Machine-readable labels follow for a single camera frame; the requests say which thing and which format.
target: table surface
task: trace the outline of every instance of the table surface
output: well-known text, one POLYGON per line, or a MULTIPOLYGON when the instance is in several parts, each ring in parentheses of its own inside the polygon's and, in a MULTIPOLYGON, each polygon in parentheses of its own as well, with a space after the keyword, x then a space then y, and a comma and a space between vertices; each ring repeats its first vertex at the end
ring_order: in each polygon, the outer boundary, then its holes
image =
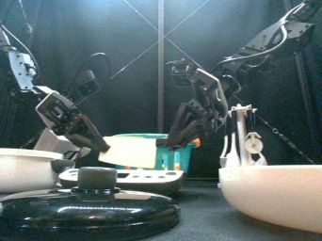
POLYGON ((174 199, 182 208, 180 224, 169 231, 142 240, 322 240, 322 233, 286 228, 238 212, 226 202, 217 184, 185 183, 174 199))

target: black curtain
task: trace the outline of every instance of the black curtain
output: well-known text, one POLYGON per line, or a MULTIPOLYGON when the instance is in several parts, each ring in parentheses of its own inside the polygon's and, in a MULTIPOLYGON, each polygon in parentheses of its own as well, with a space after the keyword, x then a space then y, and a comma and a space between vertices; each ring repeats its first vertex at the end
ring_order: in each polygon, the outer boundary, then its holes
MULTIPOLYGON (((31 47, 41 66, 37 84, 65 92, 75 73, 87 63, 95 70, 101 92, 81 105, 103 136, 121 133, 158 132, 160 48, 158 0, 55 0, 23 1, 27 21, 34 28, 27 34, 26 20, 17 1, 5 1, 0 9, 3 23, 31 47), (89 58, 94 53, 103 56, 89 58)), ((165 1, 165 63, 190 58, 208 71, 240 51, 257 34, 285 15, 281 0, 196 0, 165 1)), ((321 16, 313 19, 321 30, 321 16)), ((315 109, 313 130, 321 140, 321 31, 316 31, 306 50, 306 70, 312 83, 315 109)), ((9 79, 2 67, 2 78, 9 79)), ((190 88, 180 88, 165 66, 165 126, 168 133, 181 103, 193 98, 190 88)), ((2 116, 10 113, 13 97, 2 88, 2 116)), ((294 57, 277 60, 276 68, 262 78, 244 85, 244 90, 229 103, 244 101, 257 107, 258 115, 278 129, 292 144, 317 162, 321 147, 313 144, 302 99, 294 57)), ((13 120, 2 122, 7 130, 5 147, 21 147, 45 128, 35 111, 35 100, 15 101, 13 120)), ((258 120, 258 132, 265 142, 264 154, 272 165, 308 164, 306 158, 273 133, 258 120)), ((224 130, 202 140, 202 147, 193 151, 190 177, 218 177, 220 155, 224 148, 224 130)), ((97 165, 97 158, 85 165, 97 165)))

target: teal container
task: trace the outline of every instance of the teal container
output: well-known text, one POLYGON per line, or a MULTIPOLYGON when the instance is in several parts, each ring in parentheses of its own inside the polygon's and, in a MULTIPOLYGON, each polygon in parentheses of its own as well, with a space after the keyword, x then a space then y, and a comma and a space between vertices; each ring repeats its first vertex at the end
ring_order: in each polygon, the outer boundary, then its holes
MULTIPOLYGON (((115 137, 143 137, 162 139, 168 138, 168 134, 119 134, 115 137)), ((170 152, 166 146, 160 146, 157 151, 157 166, 153 169, 158 170, 184 170, 189 171, 192 150, 197 144, 190 142, 185 148, 170 152)), ((117 169, 137 169, 137 167, 117 166, 117 169)))

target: pot lid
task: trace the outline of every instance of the pot lid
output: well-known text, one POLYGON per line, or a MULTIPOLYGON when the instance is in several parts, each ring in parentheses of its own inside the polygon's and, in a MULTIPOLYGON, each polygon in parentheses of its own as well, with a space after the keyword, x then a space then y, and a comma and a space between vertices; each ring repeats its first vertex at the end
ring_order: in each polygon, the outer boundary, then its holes
POLYGON ((0 233, 14 240, 130 240, 170 229, 180 216, 162 195, 79 186, 2 199, 0 233))

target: white bowl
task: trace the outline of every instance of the white bowl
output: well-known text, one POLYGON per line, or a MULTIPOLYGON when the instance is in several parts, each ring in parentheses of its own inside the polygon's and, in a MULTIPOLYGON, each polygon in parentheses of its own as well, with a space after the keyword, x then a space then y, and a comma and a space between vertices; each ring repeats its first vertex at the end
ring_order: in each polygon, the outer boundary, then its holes
POLYGON ((0 148, 0 193, 55 187, 58 174, 51 162, 62 158, 62 153, 0 148))
POLYGON ((228 202, 266 222, 322 233, 322 166, 220 169, 228 202))

